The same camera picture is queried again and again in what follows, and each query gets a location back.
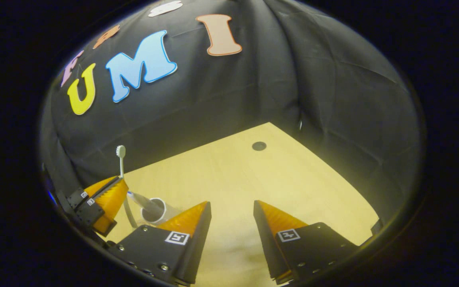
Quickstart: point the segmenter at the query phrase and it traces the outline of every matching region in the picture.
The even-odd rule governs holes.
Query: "black cloth backdrop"
[[[423,124],[412,91],[372,44],[293,0],[183,0],[180,9],[149,18],[163,3],[114,22],[120,31],[97,49],[100,35],[72,50],[72,57],[84,53],[62,88],[59,67],[40,129],[40,158],[56,189],[68,196],[118,174],[118,145],[126,146],[132,171],[272,122],[346,178],[384,222],[392,218],[414,189]],[[208,55],[209,35],[195,20],[205,14],[232,17],[239,54]],[[133,57],[143,38],[163,29],[177,71],[141,80],[138,89],[124,82],[130,94],[114,103],[106,63],[120,52]],[[66,91],[78,78],[85,94],[80,75],[92,63],[95,101],[77,116]]]

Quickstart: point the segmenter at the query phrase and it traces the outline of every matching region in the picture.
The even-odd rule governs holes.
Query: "pvc pipe cup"
[[[171,205],[165,203],[164,200],[160,198],[150,198],[150,200],[155,202],[159,207],[163,208],[162,214],[160,216],[156,216],[155,214],[150,214],[144,208],[141,208],[142,218],[153,225],[162,224],[182,212],[172,207]]]

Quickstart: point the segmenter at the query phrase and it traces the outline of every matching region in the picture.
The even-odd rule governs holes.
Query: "toothbrush handle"
[[[131,207],[129,205],[129,200],[127,197],[125,197],[124,200],[124,208],[125,208],[125,213],[127,214],[127,218],[129,219],[129,222],[131,223],[132,228],[137,228],[137,223],[135,222],[135,219],[133,218]]]
[[[144,210],[148,211],[151,214],[157,214],[160,216],[163,212],[164,209],[159,207],[157,203],[149,200],[148,198],[139,195],[139,194],[133,194],[134,201],[142,207]]]
[[[124,159],[120,158],[120,176],[121,178],[124,177]]]

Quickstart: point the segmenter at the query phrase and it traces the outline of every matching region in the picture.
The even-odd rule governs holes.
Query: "toothbrush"
[[[124,177],[124,157],[125,157],[125,146],[119,145],[116,147],[116,155],[120,158],[120,177]]]
[[[120,178],[124,178],[124,157],[125,157],[125,146],[124,145],[119,145],[116,147],[116,156],[120,158]],[[124,199],[124,208],[125,208],[125,213],[127,214],[127,218],[129,218],[129,222],[131,223],[131,226],[133,228],[137,228],[137,223],[135,223],[135,219],[132,216],[132,211],[131,207],[129,205],[129,200],[127,199],[127,196],[125,196]]]
[[[137,205],[142,207],[149,214],[152,214],[154,217],[159,218],[162,214],[164,214],[164,207],[159,207],[157,203],[140,194],[135,194],[132,191],[127,191],[127,196],[132,198],[134,202],[137,203]]]

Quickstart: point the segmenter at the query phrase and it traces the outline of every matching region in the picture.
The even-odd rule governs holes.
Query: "blue letter m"
[[[177,64],[169,61],[164,50],[163,38],[166,33],[166,30],[162,30],[144,38],[135,51],[134,59],[119,53],[107,62],[106,69],[111,73],[113,82],[113,102],[118,103],[129,95],[130,89],[124,86],[123,79],[134,89],[139,88],[143,64],[146,71],[144,81],[147,83],[164,78],[177,70]]]

